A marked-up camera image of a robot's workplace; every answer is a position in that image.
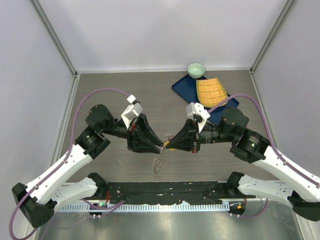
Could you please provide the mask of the yellow key tag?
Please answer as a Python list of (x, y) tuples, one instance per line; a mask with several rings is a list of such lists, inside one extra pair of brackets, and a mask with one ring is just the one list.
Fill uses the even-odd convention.
[(166, 150), (170, 150), (170, 151), (174, 151), (175, 148), (169, 148), (169, 147), (167, 147), (167, 145), (168, 145), (169, 143), (170, 143), (169, 141), (167, 141), (167, 142), (164, 143), (165, 149), (166, 149)]

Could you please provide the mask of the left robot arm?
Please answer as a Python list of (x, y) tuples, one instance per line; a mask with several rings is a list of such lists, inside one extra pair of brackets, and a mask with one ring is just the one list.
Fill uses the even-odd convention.
[(63, 186), (108, 147), (110, 141), (105, 135), (125, 139), (128, 150), (135, 153), (161, 152), (163, 142), (151, 129), (138, 102), (130, 104), (120, 119), (114, 118), (105, 105), (95, 105), (85, 122), (87, 127), (73, 141), (71, 151), (33, 181), (17, 183), (12, 188), (16, 204), (33, 228), (43, 226), (57, 210), (77, 200), (100, 200), (106, 195), (108, 184), (96, 172), (77, 183)]

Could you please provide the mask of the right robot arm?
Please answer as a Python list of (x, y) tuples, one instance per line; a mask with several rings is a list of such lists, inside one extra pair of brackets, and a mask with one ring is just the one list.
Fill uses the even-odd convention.
[(279, 152), (263, 135), (249, 129), (249, 118), (239, 109), (224, 109), (218, 124), (199, 123), (199, 119), (199, 113), (189, 110), (183, 128), (168, 141), (166, 148), (197, 153), (204, 144), (230, 143), (230, 152), (236, 158), (281, 181), (267, 182), (234, 171), (225, 186), (230, 197), (266, 198), (290, 207), (309, 221), (320, 220), (320, 178)]

